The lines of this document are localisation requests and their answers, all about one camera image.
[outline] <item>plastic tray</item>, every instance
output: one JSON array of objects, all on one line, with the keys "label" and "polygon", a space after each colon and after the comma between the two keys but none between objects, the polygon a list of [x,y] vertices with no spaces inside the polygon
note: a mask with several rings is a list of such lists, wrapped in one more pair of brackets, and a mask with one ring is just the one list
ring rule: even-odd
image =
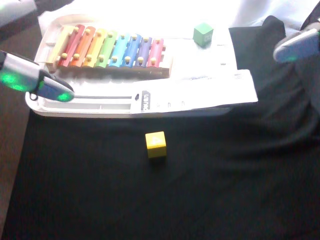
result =
[{"label": "plastic tray", "polygon": [[[54,47],[60,29],[63,25],[93,26],[113,30],[113,26],[106,25],[102,19],[84,14],[66,15],[54,20],[38,48],[34,61],[43,69],[47,69],[45,61]],[[148,35],[148,32],[129,32],[132,34]],[[209,47],[200,48],[193,39],[164,38],[166,51],[173,56],[173,64],[169,79],[177,80],[187,77],[196,77],[210,74],[223,76],[226,72],[237,69],[233,43],[228,29],[215,29],[212,43]],[[58,102],[39,97],[31,100],[26,93],[27,105],[37,114],[51,117],[76,118],[133,118],[141,115],[130,114],[132,101],[132,86],[136,81],[146,80],[139,77],[132,78],[127,73],[110,73],[96,68],[79,68],[77,70],[58,70],[56,76],[69,83],[75,92],[76,98],[70,102]],[[179,112],[179,116],[221,115],[230,109],[228,107],[212,108],[197,111]],[[150,117],[168,117],[176,113],[150,114]]]}]

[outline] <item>cube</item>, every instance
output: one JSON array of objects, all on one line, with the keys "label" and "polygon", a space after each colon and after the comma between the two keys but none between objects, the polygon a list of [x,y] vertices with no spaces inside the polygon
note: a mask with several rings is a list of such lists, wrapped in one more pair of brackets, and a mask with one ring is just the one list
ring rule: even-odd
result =
[{"label": "cube", "polygon": [[200,47],[205,47],[212,40],[214,29],[207,23],[201,23],[194,28],[193,40]]},{"label": "cube", "polygon": [[145,135],[148,158],[161,158],[167,156],[167,145],[163,131],[147,133]]}]

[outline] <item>toy xylophone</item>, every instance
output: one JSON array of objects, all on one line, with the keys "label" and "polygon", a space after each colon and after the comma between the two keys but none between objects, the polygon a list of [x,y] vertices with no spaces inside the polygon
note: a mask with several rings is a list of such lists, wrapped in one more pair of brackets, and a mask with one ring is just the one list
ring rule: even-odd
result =
[{"label": "toy xylophone", "polygon": [[45,64],[51,73],[63,67],[89,67],[145,72],[168,78],[172,62],[163,39],[118,34],[114,30],[78,24],[62,27]]}]

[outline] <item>brown surface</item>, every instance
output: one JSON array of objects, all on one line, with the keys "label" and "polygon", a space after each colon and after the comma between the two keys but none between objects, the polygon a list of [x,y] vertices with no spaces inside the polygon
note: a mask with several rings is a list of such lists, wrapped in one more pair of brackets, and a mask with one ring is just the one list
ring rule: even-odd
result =
[{"label": "brown surface", "polygon": [[[38,25],[0,42],[0,50],[34,59],[41,41]],[[0,84],[0,237],[16,177],[28,122],[25,94]]]}]

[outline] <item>black label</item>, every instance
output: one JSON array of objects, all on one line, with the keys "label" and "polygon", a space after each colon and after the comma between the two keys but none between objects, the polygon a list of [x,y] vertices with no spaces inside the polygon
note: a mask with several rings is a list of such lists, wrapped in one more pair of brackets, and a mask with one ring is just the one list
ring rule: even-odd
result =
[{"label": "black label", "polygon": [[141,111],[150,110],[150,92],[142,91]]}]

